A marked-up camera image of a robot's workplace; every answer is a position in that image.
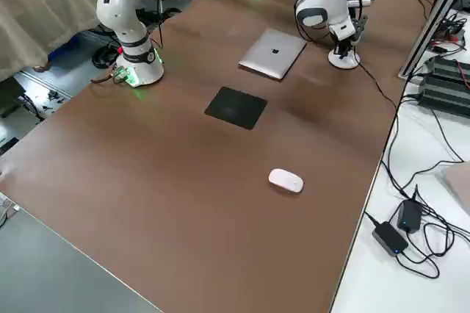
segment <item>beige curtain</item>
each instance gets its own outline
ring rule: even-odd
[[[0,0],[0,81],[97,25],[96,0]]]

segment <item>black power adapter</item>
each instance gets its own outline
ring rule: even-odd
[[[414,200],[403,201],[399,206],[397,227],[413,234],[421,227],[421,205]]]
[[[408,242],[406,242],[402,235],[399,234],[389,222],[378,223],[367,212],[366,215],[375,225],[372,236],[390,256],[401,254],[408,247]]]

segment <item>silver laptop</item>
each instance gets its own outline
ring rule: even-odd
[[[305,46],[306,42],[298,37],[266,29],[239,62],[239,66],[282,80]]]

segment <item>metal frame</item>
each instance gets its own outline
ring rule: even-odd
[[[433,37],[439,23],[449,12],[452,3],[454,3],[454,0],[437,1],[433,10],[431,11],[426,25],[418,37],[418,40],[413,45],[411,53],[408,55],[405,64],[398,73],[400,78],[408,79],[408,77],[413,73],[423,53],[426,51],[427,45],[431,41],[431,38]]]

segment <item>white mouse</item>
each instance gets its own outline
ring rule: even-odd
[[[268,179],[272,184],[290,192],[300,193],[303,189],[303,180],[299,176],[280,168],[272,170]]]

